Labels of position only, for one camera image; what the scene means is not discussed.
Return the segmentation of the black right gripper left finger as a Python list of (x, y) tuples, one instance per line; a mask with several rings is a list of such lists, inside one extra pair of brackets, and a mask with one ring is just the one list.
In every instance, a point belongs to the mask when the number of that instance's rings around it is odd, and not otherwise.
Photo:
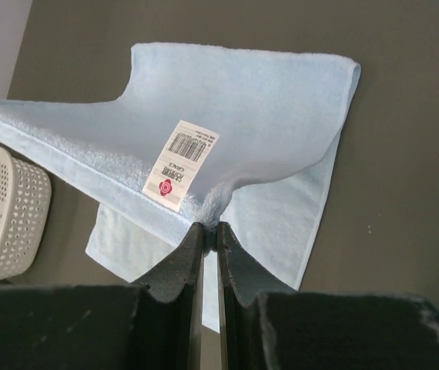
[(0, 284), (0, 369), (197, 369), (204, 229), (129, 284)]

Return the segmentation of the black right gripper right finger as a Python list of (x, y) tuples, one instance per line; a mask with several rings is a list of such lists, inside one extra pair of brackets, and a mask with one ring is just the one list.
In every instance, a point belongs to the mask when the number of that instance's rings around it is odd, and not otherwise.
[(439, 310), (409, 294), (297, 291), (217, 227), (225, 369), (439, 369)]

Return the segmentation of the light blue towel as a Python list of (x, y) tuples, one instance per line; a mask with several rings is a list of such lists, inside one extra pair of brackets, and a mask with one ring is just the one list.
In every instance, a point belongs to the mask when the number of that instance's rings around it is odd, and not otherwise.
[(0, 142), (99, 202), (85, 251), (125, 281), (170, 254), (191, 224), (225, 221), (298, 288), (359, 64), (154, 42), (132, 47), (131, 67), (109, 102), (0, 99)]

